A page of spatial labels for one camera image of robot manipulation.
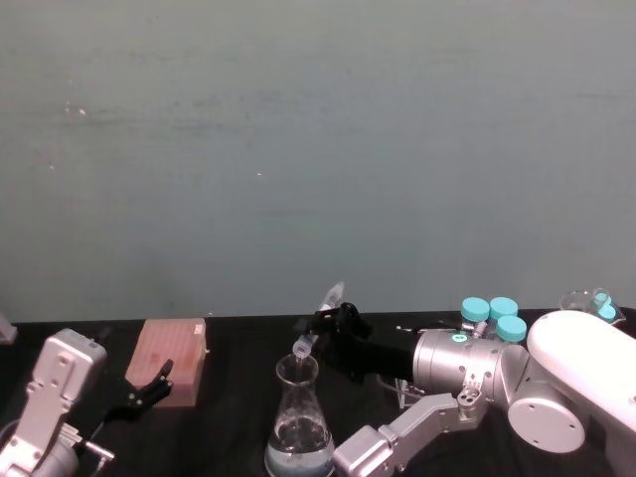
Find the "teal cap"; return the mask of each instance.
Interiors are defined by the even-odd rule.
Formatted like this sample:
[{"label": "teal cap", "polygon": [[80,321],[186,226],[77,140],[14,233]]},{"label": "teal cap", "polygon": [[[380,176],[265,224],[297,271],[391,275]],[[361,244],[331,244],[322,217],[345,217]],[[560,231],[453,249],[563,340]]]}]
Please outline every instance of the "teal cap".
[{"label": "teal cap", "polygon": [[490,313],[490,305],[486,300],[471,296],[461,302],[461,316],[473,323],[486,321]]},{"label": "teal cap", "polygon": [[596,306],[600,306],[602,308],[612,304],[612,297],[607,293],[596,293],[594,301],[596,302]]},{"label": "teal cap", "polygon": [[502,316],[517,316],[518,312],[519,305],[515,300],[505,296],[498,296],[490,300],[490,317],[493,320],[498,320]]},{"label": "teal cap", "polygon": [[519,343],[526,338],[528,325],[518,316],[502,316],[497,320],[497,336],[510,343]]},{"label": "teal cap", "polygon": [[611,322],[614,318],[616,318],[616,309],[609,304],[604,304],[598,310],[598,316],[600,316],[603,320]]}]

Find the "glass flask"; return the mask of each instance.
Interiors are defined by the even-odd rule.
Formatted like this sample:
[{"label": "glass flask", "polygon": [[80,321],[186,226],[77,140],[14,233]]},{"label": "glass flask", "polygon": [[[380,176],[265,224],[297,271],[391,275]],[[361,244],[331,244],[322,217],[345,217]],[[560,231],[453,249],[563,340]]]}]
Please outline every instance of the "glass flask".
[{"label": "glass flask", "polygon": [[315,393],[318,363],[287,355],[276,365],[282,400],[265,450],[272,477],[326,477],[334,471],[334,441]]}]

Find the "pink box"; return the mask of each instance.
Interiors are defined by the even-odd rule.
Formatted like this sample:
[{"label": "pink box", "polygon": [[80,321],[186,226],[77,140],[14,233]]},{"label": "pink box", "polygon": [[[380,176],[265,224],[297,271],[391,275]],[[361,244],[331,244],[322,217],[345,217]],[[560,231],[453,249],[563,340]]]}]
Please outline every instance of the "pink box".
[{"label": "pink box", "polygon": [[136,388],[143,388],[157,376],[166,361],[172,360],[174,366],[168,379],[174,385],[170,395],[157,406],[194,406],[207,352],[203,318],[146,320],[126,379]]}]

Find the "black table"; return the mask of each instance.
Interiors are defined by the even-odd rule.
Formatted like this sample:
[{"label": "black table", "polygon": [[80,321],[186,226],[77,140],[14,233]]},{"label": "black table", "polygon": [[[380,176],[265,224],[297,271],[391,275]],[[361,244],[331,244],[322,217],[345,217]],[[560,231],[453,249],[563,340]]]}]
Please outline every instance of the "black table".
[{"label": "black table", "polygon": [[[529,323],[542,310],[524,310]],[[371,323],[414,326],[452,313],[367,314]],[[289,353],[298,317],[211,318],[207,322],[211,350],[203,370],[195,408],[152,409],[135,423],[107,427],[96,442],[117,455],[104,476],[263,476],[263,449],[280,399],[275,363]],[[69,418],[83,428],[97,423],[113,390],[121,390],[142,321],[38,323],[19,325],[17,342],[0,347],[2,393],[0,422],[18,417],[25,386],[45,339],[65,327],[96,337],[106,335],[106,369],[93,390]],[[317,394],[336,445],[364,424],[377,427],[398,415],[395,396],[374,377],[362,385],[321,367]],[[82,459],[78,476],[94,468]],[[411,462],[404,476],[611,476],[602,447],[595,439],[568,455],[543,453],[510,429],[505,414],[491,409],[477,431],[442,435]]]}]

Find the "teal wall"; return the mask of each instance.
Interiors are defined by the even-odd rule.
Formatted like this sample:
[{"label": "teal wall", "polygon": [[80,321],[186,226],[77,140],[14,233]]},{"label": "teal wall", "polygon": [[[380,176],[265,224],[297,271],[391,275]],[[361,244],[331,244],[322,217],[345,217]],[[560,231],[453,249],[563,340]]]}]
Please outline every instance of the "teal wall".
[{"label": "teal wall", "polygon": [[12,321],[636,304],[636,3],[0,2]]}]

